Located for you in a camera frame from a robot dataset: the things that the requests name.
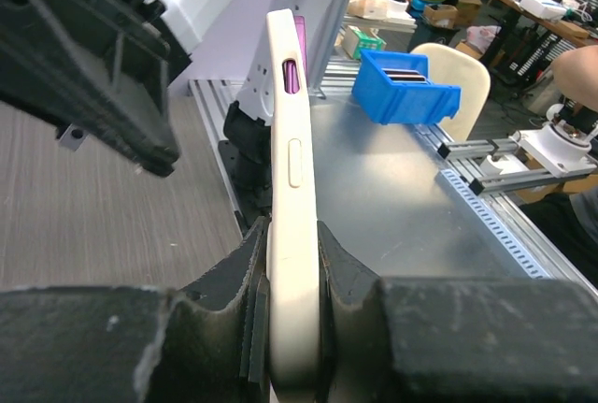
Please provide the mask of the white robot base on rails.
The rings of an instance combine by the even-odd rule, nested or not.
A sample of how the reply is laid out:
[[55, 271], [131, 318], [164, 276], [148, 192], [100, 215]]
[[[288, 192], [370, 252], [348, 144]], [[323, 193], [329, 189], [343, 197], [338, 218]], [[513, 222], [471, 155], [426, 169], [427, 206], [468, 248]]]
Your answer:
[[584, 179], [597, 171], [597, 161], [591, 158], [597, 129], [584, 133], [567, 121], [571, 116], [566, 106], [554, 105], [537, 129], [519, 130], [507, 138], [443, 143], [437, 153], [449, 161], [479, 160], [481, 176], [469, 182], [475, 195]]

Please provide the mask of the purple smartphone black screen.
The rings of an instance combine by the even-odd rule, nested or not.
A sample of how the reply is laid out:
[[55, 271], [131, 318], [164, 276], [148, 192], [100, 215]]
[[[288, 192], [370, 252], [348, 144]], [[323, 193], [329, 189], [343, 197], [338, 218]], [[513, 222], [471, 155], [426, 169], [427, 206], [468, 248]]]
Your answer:
[[[306, 23], [303, 16], [294, 16], [295, 31], [297, 34], [299, 47], [302, 55], [302, 65], [305, 73], [307, 73], [306, 66]], [[287, 94], [296, 94], [301, 86], [298, 78], [297, 63], [293, 59], [285, 60], [282, 64], [284, 90]]]

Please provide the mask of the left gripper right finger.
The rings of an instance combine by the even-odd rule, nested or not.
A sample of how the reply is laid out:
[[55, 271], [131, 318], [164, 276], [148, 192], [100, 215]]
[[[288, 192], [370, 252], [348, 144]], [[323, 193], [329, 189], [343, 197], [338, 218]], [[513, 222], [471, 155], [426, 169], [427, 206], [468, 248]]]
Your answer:
[[571, 281], [381, 277], [318, 226], [319, 402], [593, 402], [597, 301]]

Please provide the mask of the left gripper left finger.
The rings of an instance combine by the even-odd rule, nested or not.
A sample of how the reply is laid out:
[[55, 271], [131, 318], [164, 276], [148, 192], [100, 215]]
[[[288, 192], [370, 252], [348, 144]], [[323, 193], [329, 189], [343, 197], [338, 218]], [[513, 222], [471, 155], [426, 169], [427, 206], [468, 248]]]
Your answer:
[[269, 285], [259, 218], [179, 289], [22, 287], [1, 295], [5, 402], [266, 402]]

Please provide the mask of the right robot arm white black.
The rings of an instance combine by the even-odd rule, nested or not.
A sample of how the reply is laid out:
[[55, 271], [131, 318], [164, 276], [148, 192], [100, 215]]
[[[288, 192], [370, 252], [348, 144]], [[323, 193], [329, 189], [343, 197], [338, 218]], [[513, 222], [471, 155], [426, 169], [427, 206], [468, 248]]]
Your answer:
[[1, 100], [167, 177], [169, 85], [233, 1], [1, 0]]

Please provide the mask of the person forearm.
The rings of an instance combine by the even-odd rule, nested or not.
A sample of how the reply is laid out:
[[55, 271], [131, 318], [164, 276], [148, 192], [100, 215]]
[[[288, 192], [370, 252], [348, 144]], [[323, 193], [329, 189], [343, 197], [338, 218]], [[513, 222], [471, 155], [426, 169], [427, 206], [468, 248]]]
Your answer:
[[597, 110], [598, 47], [586, 46], [560, 54], [551, 70], [557, 88], [576, 103]]

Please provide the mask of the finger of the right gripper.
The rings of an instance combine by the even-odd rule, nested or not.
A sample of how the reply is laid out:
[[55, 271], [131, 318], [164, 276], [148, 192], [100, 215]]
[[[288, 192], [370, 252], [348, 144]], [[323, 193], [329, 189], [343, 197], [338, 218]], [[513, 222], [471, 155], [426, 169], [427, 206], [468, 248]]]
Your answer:
[[170, 175], [168, 86], [191, 58], [165, 12], [164, 0], [1, 0], [3, 102]]

